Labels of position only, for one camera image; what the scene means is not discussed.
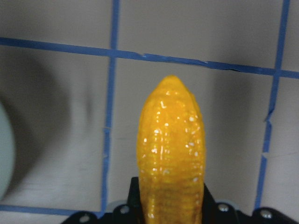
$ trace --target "yellow glossy object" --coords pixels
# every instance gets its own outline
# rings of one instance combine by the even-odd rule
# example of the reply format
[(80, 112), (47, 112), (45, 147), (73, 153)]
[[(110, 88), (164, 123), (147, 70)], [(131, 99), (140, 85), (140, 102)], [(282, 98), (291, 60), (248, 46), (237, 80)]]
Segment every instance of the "yellow glossy object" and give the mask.
[(142, 109), (137, 163), (146, 224), (200, 224), (206, 148), (195, 97), (165, 77)]

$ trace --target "black bracket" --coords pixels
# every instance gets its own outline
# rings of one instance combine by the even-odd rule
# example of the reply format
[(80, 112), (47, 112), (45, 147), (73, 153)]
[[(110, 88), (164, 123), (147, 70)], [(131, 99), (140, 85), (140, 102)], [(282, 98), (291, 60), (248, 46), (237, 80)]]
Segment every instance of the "black bracket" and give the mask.
[[(216, 203), (205, 185), (202, 224), (299, 224), (281, 212), (264, 207), (245, 215), (227, 203)], [(61, 224), (144, 224), (138, 177), (131, 179), (126, 204), (117, 206), (113, 212), (97, 219), (87, 211), (77, 212)]]

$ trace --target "white round object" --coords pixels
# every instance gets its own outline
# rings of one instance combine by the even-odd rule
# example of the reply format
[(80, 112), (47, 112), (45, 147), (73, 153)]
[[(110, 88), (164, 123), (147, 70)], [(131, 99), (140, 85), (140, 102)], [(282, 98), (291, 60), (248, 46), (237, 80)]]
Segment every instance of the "white round object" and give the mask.
[(14, 136), (7, 113), (0, 103), (0, 199), (4, 196), (14, 170)]

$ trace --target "blue tape grid line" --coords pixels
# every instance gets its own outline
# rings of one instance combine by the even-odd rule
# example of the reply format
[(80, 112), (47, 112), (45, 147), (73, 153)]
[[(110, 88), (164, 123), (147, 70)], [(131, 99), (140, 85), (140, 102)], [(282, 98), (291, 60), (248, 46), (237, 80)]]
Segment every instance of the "blue tape grid line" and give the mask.
[[(112, 30), (111, 30), (111, 41), (110, 48), (113, 50), (117, 49), (118, 42), (118, 25), (119, 25), (119, 0), (113, 0), (113, 11), (112, 11)], [(112, 116), (113, 116), (113, 102), (114, 102), (114, 84), (115, 84), (115, 69), (116, 69), (116, 58), (110, 57), (109, 72), (108, 72), (108, 84), (107, 84), (107, 101), (106, 101), (106, 120), (104, 128), (104, 158), (103, 158), (103, 173), (102, 173), (102, 200), (101, 200), (101, 213), (98, 217), (105, 214), (107, 206), (107, 178), (110, 161), (110, 131), (112, 127)]]
[[(25, 206), (14, 206), (14, 205), (0, 205), (0, 211), (25, 212), (25, 213), (59, 215), (59, 216), (70, 216), (75, 212), (78, 212), (78, 210), (49, 209), (49, 208), (25, 207)], [(97, 216), (100, 215), (98, 211), (94, 211), (94, 214), (96, 214)]]
[(263, 154), (261, 156), (261, 165), (260, 165), (260, 171), (259, 171), (259, 177), (258, 177), (258, 183), (256, 189), (255, 209), (261, 206), (261, 201), (263, 197), (263, 186), (264, 186), (264, 180), (266, 177), (266, 170), (267, 170), (267, 158), (264, 156), (264, 153), (268, 153), (270, 150), (270, 141), (271, 141), (271, 133), (272, 133), (271, 116), (275, 110), (275, 104), (277, 100), (278, 87), (279, 87), (279, 78), (283, 74), (283, 71), (281, 70), (281, 65), (282, 65), (284, 46), (285, 46), (285, 34), (286, 34), (289, 6), (290, 6), (290, 1), (284, 0), (281, 19), (280, 19), (278, 46), (277, 46), (276, 61), (275, 61), (276, 72), (273, 75), (269, 110), (268, 110), (268, 116), (266, 118), (266, 130), (265, 130), (264, 143), (263, 143)]
[[(74, 53), (74, 54), (93, 55), (93, 56), (107, 56), (110, 58), (112, 57), (124, 58), (124, 59), (133, 59), (133, 60), (149, 61), (149, 62), (189, 64), (189, 65), (203, 66), (210, 69), (234, 70), (239, 72), (253, 73), (259, 75), (269, 75), (269, 76), (273, 76), (276, 72), (276, 69), (262, 68), (256, 66), (201, 61), (197, 59), (162, 56), (162, 55), (154, 55), (154, 54), (141, 55), (132, 51), (124, 51), (124, 50), (117, 50), (117, 49), (92, 48), (92, 47), (83, 47), (83, 46), (75, 46), (75, 45), (68, 45), (68, 44), (20, 40), (20, 39), (5, 38), (5, 37), (0, 37), (0, 45), (30, 48), (30, 49), (51, 50), (51, 51)], [(299, 72), (281, 70), (280, 76), (299, 79)]]

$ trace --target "screw head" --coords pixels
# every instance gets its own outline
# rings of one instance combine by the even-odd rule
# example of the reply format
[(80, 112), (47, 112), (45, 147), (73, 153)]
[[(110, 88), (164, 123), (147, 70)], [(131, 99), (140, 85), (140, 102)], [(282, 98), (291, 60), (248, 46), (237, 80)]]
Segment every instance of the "screw head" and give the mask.
[(79, 222), (80, 223), (87, 223), (89, 220), (90, 220), (90, 217), (88, 216), (88, 214), (85, 214), (82, 217), (80, 217)]
[(219, 204), (218, 209), (222, 212), (227, 212), (229, 210), (229, 207), (227, 204)]
[(269, 210), (263, 209), (260, 214), (263, 218), (272, 218), (272, 213)]
[(127, 214), (129, 211), (130, 211), (130, 208), (127, 205), (122, 206), (120, 209), (121, 214)]

